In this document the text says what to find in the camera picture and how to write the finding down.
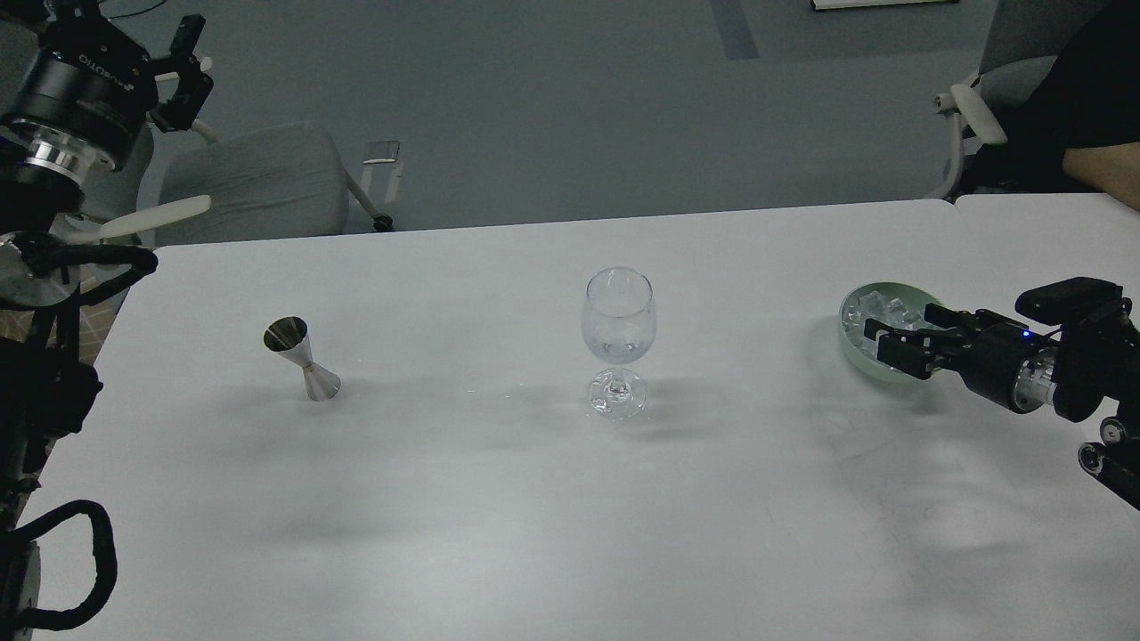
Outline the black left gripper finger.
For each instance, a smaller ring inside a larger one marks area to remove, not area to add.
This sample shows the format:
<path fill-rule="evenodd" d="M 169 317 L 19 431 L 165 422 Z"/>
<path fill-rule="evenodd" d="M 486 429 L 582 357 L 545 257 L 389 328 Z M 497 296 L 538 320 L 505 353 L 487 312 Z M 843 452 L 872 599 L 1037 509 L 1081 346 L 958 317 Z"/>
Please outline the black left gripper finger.
<path fill-rule="evenodd" d="M 205 17 L 199 13 L 188 13 L 179 21 L 174 39 L 168 46 L 166 56 L 150 60 L 156 81 L 176 79 L 176 90 L 165 102 L 148 112 L 150 122 L 163 133 L 188 131 L 199 116 L 207 97 L 215 88 L 215 81 L 203 68 L 195 54 L 199 36 L 205 29 Z"/>
<path fill-rule="evenodd" d="M 18 25 L 32 32 L 46 32 L 56 23 L 101 18 L 98 1 L 18 1 Z"/>

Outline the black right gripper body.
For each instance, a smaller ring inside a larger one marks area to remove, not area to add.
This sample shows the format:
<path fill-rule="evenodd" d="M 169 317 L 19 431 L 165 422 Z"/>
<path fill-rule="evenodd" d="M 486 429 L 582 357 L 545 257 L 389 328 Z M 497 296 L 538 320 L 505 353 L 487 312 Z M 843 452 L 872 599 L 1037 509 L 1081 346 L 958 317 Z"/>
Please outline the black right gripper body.
<path fill-rule="evenodd" d="M 964 348 L 948 357 L 966 389 L 1017 414 L 1054 404 L 1059 342 L 997 313 L 969 318 Z"/>

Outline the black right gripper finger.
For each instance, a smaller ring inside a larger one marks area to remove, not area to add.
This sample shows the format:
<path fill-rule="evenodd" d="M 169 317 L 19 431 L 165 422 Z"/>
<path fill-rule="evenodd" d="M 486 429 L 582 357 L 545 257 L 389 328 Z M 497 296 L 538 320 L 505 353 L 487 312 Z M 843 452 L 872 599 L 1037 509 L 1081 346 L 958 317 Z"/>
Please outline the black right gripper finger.
<path fill-rule="evenodd" d="M 953 370 L 964 348 L 964 334 L 879 334 L 876 360 L 910 378 L 929 380 L 937 370 Z"/>
<path fill-rule="evenodd" d="M 868 318 L 863 336 L 873 341 L 894 339 L 904 344 L 972 344 L 982 331 L 994 324 L 994 313 L 978 309 L 951 310 L 940 305 L 925 305 L 922 328 L 895 328 L 876 318 Z"/>

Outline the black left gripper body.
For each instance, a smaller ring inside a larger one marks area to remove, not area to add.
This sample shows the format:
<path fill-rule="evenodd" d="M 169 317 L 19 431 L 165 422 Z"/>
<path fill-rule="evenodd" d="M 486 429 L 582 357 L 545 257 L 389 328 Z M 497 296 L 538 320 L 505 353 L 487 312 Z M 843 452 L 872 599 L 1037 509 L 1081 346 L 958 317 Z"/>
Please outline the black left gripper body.
<path fill-rule="evenodd" d="M 67 133 L 119 171 L 154 105 L 150 54 L 115 26 L 50 26 L 5 107 L 3 123 L 31 137 L 36 127 Z"/>

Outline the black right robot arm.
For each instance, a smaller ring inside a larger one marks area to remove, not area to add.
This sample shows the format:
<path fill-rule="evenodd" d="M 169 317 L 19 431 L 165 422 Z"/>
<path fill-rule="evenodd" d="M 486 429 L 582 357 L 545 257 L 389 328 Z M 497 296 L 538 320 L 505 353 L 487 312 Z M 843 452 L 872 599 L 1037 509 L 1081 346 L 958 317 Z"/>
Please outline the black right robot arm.
<path fill-rule="evenodd" d="M 1139 340 L 1131 300 L 1112 281 L 1074 277 L 1027 289 L 1013 308 L 1050 332 L 1039 334 L 992 310 L 934 303 L 925 305 L 925 328 L 863 320 L 860 331 L 876 344 L 876 362 L 888 368 L 917 380 L 952 370 L 966 389 L 1015 414 L 1050 406 L 1078 423 L 1114 399 L 1117 409 L 1104 417 L 1099 441 L 1078 447 L 1078 465 L 1139 506 Z"/>

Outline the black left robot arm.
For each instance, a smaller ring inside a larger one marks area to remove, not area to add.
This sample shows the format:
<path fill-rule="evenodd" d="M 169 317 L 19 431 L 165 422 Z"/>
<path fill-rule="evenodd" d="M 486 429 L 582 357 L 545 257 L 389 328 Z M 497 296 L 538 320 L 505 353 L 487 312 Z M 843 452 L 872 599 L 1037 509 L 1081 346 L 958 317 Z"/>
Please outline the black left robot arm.
<path fill-rule="evenodd" d="M 21 524 L 52 444 L 76 435 L 101 381 L 80 358 L 82 311 L 132 287 L 158 257 L 122 237 L 202 216 L 207 195 L 145 208 L 64 232 L 80 214 L 85 180 L 127 167 L 146 125 L 163 133 L 199 125 L 213 89 L 195 48 L 205 21 L 189 13 L 166 54 L 153 56 L 97 1 L 5 1 L 3 21 L 36 36 L 36 54 L 3 112 L 3 310 L 28 315 L 25 336 L 3 340 L 3 638 L 78 628 L 117 585 L 114 532 L 105 508 L 71 500 Z M 84 516 L 93 586 L 80 605 L 44 610 L 39 539 Z"/>

